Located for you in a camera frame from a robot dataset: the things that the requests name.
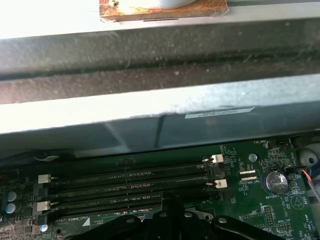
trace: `sticker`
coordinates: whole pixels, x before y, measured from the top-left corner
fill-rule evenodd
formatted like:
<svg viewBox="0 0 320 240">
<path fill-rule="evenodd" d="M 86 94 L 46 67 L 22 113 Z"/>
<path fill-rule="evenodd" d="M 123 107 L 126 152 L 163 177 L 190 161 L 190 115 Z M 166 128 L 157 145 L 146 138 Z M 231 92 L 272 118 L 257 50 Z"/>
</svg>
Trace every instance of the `sticker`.
<svg viewBox="0 0 320 240">
<path fill-rule="evenodd" d="M 90 226 L 90 217 L 82 225 L 82 227 L 85 227 L 85 226 Z"/>
<path fill-rule="evenodd" d="M 250 108 L 238 108 L 238 109 L 230 109 L 230 110 L 208 111 L 208 112 L 202 112 L 202 113 L 189 113 L 185 115 L 185 119 L 196 119 L 196 118 L 230 115 L 230 114 L 244 114 L 244 113 L 251 112 L 253 109 L 255 108 L 250 107 Z"/>
</svg>

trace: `gray metal panel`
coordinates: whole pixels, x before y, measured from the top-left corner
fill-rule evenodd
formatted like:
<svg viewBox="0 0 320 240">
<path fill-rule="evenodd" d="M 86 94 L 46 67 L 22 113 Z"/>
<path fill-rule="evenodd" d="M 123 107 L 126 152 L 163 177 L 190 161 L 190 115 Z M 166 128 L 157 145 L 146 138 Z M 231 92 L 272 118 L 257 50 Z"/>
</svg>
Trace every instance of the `gray metal panel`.
<svg viewBox="0 0 320 240">
<path fill-rule="evenodd" d="M 154 150 L 161 118 L 137 118 L 107 122 L 113 133 L 121 138 L 131 152 Z"/>
<path fill-rule="evenodd" d="M 244 61 L 257 55 L 279 59 L 289 54 L 294 61 L 297 54 L 320 48 L 315 34 L 319 26 L 318 18 L 289 18 L 2 39 L 0 79 L 159 67 L 156 75 L 164 66 L 219 62 L 231 56 Z M 131 81 L 138 84 L 135 78 Z"/>
<path fill-rule="evenodd" d="M 160 148 L 221 143 L 312 131 L 320 127 L 320 102 L 256 107 L 247 113 L 185 119 L 166 116 Z"/>
<path fill-rule="evenodd" d="M 74 150 L 77 157 L 127 151 L 103 123 L 14 132 L 0 137 L 1 153 L 11 150 L 60 148 Z"/>
<path fill-rule="evenodd" d="M 198 111 L 309 104 L 320 101 L 320 74 L 217 83 L 0 105 L 0 133 L 34 131 L 124 119 L 156 118 Z M 282 114 L 270 112 L 274 121 Z M 317 118 L 311 118 L 315 125 Z M 274 125 L 274 132 L 281 130 Z"/>
</svg>

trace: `electronic component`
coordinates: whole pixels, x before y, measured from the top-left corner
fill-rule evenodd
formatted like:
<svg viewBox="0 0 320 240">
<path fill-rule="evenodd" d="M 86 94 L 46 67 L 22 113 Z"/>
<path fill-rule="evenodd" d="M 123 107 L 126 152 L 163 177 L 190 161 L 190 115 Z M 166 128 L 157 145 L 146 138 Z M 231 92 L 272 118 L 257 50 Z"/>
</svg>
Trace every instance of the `electronic component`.
<svg viewBox="0 0 320 240">
<path fill-rule="evenodd" d="M 49 226 L 47 224 L 40 225 L 39 229 L 40 229 L 40 232 L 44 233 L 49 229 Z"/>
<path fill-rule="evenodd" d="M 19 200 L 21 198 L 21 192 L 16 192 L 16 191 L 10 191 L 8 192 L 8 194 L 6 195 L 6 200 L 8 202 L 13 202 L 15 200 Z"/>
<path fill-rule="evenodd" d="M 14 200 L 16 200 L 16 198 L 17 198 L 17 193 L 15 191 L 8 192 L 6 196 L 6 200 L 8 202 L 13 202 Z"/>
<path fill-rule="evenodd" d="M 10 202 L 6 205 L 4 211 L 7 213 L 7 214 L 13 214 L 13 213 L 16 213 L 18 212 L 19 210 L 21 209 L 21 203 L 13 203 L 13 202 Z"/>
<path fill-rule="evenodd" d="M 242 221 L 258 228 L 266 226 L 265 215 L 263 213 L 243 216 Z"/>
<path fill-rule="evenodd" d="M 26 233 L 26 234 L 32 233 L 32 226 L 26 226 L 24 228 L 24 233 Z"/>
<path fill-rule="evenodd" d="M 224 162 L 224 156 L 222 154 L 212 155 L 210 158 L 203 159 L 202 162 L 211 162 L 214 164 L 219 164 Z"/>
<path fill-rule="evenodd" d="M 1 179 L 0 227 L 12 223 L 8 230 L 21 239 L 63 240 L 115 217 L 157 212 L 162 193 L 174 192 L 195 211 L 240 219 L 281 237 L 285 231 L 291 239 L 317 236 L 304 178 L 293 175 L 305 167 L 290 144 L 266 147 L 277 139 L 97 157 L 78 160 L 74 168 L 60 161 L 5 169 L 0 176 L 19 174 Z M 250 161 L 249 153 L 258 159 Z M 296 222 L 294 231 L 288 219 Z"/>
<path fill-rule="evenodd" d="M 38 212 L 47 211 L 50 209 L 50 201 L 41 201 L 36 203 L 36 210 Z"/>
<path fill-rule="evenodd" d="M 228 187 L 227 180 L 225 179 L 215 180 L 214 182 L 217 189 L 224 189 Z"/>
<path fill-rule="evenodd" d="M 50 174 L 43 174 L 38 176 L 38 184 L 46 184 L 51 182 Z"/>
<path fill-rule="evenodd" d="M 273 227 L 275 225 L 274 217 L 272 214 L 272 209 L 270 206 L 263 206 L 264 215 L 266 219 L 266 224 L 268 227 Z"/>
<path fill-rule="evenodd" d="M 248 177 L 241 178 L 241 181 L 251 181 L 256 179 L 257 179 L 257 176 L 248 176 Z"/>
<path fill-rule="evenodd" d="M 239 174 L 240 175 L 244 175 L 244 174 L 255 174 L 256 170 L 249 170 L 249 171 L 240 171 Z"/>
<path fill-rule="evenodd" d="M 223 163 L 224 162 L 224 156 L 222 154 L 216 154 L 211 156 L 212 162 L 215 163 Z"/>
<path fill-rule="evenodd" d="M 253 163 L 258 160 L 258 156 L 254 153 L 250 153 L 248 158 L 250 162 L 253 162 Z"/>
<path fill-rule="evenodd" d="M 290 222 L 285 222 L 285 223 L 279 223 L 276 225 L 276 231 L 281 232 L 281 231 L 289 231 L 291 230 L 291 224 Z"/>
<path fill-rule="evenodd" d="M 273 194 L 284 194 L 288 190 L 288 180 L 280 171 L 270 171 L 265 177 L 265 186 Z"/>
</svg>

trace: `green circuit board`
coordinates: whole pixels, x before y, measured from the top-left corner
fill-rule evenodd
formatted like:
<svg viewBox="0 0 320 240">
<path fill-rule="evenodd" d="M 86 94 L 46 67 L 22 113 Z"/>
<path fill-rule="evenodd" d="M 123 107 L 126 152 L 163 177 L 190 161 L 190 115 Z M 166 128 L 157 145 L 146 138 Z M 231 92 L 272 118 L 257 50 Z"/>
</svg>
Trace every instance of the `green circuit board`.
<svg viewBox="0 0 320 240">
<path fill-rule="evenodd" d="M 250 160 L 250 154 L 257 157 L 256 161 Z M 223 162 L 207 164 L 205 160 L 214 155 L 222 155 Z M 185 202 L 187 209 L 213 216 L 227 215 L 287 240 L 309 240 L 318 235 L 318 231 L 304 177 L 286 169 L 298 167 L 299 161 L 290 139 L 278 137 L 0 169 L 1 176 L 7 176 L 1 182 L 0 240 L 64 240 L 123 214 L 141 216 L 158 211 L 161 209 L 158 193 L 163 191 L 162 188 L 173 188 L 171 186 L 179 189 L 194 186 L 191 189 L 198 189 L 203 194 L 203 199 Z M 283 183 L 280 189 L 272 192 L 266 185 L 270 173 L 283 174 L 287 186 Z M 46 175 L 50 180 L 42 179 L 39 183 L 39 176 Z M 126 182 L 118 183 L 124 176 Z M 210 188 L 207 183 L 216 180 L 225 180 L 227 186 Z M 101 184 L 106 181 L 112 184 Z M 80 203 L 75 200 L 75 195 L 80 193 L 70 187 L 75 184 L 81 186 Z M 129 193 L 134 199 L 124 200 L 122 196 L 113 195 L 123 189 L 128 195 L 129 185 Z M 38 191 L 35 193 L 35 188 L 41 189 L 39 192 L 44 195 Z M 135 191 L 141 188 L 144 188 L 143 192 L 135 195 Z M 7 195 L 12 191 L 18 198 L 7 202 Z M 90 200 L 93 191 L 99 193 L 99 200 Z M 48 199 L 52 204 L 50 210 L 38 211 L 39 207 L 35 210 L 35 204 Z M 9 203 L 15 204 L 16 209 L 21 207 L 16 212 L 4 213 Z M 43 225 L 39 216 L 48 217 L 45 231 L 41 231 Z"/>
</svg>

